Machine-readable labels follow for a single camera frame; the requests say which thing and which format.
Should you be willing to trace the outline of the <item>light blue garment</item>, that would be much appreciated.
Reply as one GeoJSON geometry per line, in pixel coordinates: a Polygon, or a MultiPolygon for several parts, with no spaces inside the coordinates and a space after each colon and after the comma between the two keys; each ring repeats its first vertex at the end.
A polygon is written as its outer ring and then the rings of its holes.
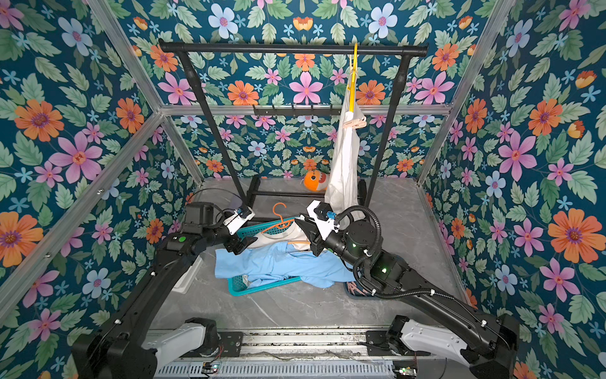
{"type": "Polygon", "coordinates": [[[312,252],[299,251],[286,242],[247,249],[239,255],[218,249],[215,276],[218,279],[248,276],[250,281],[298,276],[301,281],[318,288],[354,281],[353,273],[333,253],[325,251],[315,257],[312,252]]]}

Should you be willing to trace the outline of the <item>white t-shirt black print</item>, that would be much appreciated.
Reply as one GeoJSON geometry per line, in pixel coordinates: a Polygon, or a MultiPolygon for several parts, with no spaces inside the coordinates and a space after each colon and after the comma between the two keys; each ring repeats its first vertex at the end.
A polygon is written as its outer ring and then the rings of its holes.
{"type": "Polygon", "coordinates": [[[343,123],[353,118],[365,118],[365,115],[357,104],[353,114],[347,111],[348,95],[347,90],[339,118],[328,188],[324,196],[336,213],[358,204],[358,156],[361,141],[358,129],[344,128],[343,123]]]}

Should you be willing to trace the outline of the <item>pink clothespin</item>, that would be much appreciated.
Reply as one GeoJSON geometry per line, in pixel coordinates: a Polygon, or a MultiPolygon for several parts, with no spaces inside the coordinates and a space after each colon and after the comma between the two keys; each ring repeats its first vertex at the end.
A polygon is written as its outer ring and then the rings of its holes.
{"type": "Polygon", "coordinates": [[[367,126],[366,118],[353,118],[343,123],[344,128],[361,129],[367,126]]]}

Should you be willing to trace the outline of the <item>yellow plastic hanger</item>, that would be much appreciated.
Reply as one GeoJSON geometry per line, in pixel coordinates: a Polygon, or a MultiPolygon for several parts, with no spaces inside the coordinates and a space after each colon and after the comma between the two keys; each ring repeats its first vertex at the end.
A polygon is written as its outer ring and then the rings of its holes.
{"type": "Polygon", "coordinates": [[[348,89],[348,108],[347,111],[354,113],[356,104],[356,84],[358,80],[358,43],[353,46],[353,54],[350,55],[350,79],[347,85],[348,89]]]}

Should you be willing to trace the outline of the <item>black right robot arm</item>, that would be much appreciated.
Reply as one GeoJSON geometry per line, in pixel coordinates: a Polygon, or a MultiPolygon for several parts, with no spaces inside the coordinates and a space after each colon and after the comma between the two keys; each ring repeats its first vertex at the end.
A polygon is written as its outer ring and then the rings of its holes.
{"type": "Polygon", "coordinates": [[[370,295],[406,303],[438,323],[395,317],[386,334],[388,350],[437,355],[465,366],[476,378],[514,376],[519,321],[473,308],[432,284],[403,257],[384,250],[380,220],[372,210],[354,205],[336,214],[328,203],[314,201],[295,222],[315,255],[335,255],[370,295]]]}

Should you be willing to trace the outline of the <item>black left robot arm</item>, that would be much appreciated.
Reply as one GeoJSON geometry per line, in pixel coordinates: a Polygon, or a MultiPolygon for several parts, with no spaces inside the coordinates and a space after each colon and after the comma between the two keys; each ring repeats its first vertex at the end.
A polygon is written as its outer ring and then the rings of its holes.
{"type": "Polygon", "coordinates": [[[217,334],[211,321],[186,322],[157,341],[146,338],[168,295],[208,247],[222,245],[240,254],[253,243],[253,238],[239,238],[237,232],[254,215],[246,205],[232,211],[208,202],[187,205],[181,229],[160,243],[150,270],[118,311],[96,332],[79,336],[72,345],[79,377],[152,378],[186,352],[204,345],[216,350],[217,334]]]}

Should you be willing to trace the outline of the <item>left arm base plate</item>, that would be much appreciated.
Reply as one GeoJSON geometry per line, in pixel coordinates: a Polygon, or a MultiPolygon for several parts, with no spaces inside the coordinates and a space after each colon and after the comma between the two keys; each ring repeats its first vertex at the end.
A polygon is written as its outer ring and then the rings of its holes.
{"type": "Polygon", "coordinates": [[[244,333],[242,332],[218,332],[211,333],[205,338],[200,347],[200,355],[203,357],[236,358],[241,354],[244,333]]]}

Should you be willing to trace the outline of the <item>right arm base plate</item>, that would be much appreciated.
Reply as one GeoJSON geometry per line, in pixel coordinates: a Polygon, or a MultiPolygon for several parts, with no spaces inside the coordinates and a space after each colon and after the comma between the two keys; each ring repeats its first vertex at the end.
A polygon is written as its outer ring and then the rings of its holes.
{"type": "Polygon", "coordinates": [[[358,345],[365,347],[369,356],[426,357],[431,355],[429,352],[414,352],[399,345],[392,347],[388,343],[386,330],[366,331],[358,345]]]}

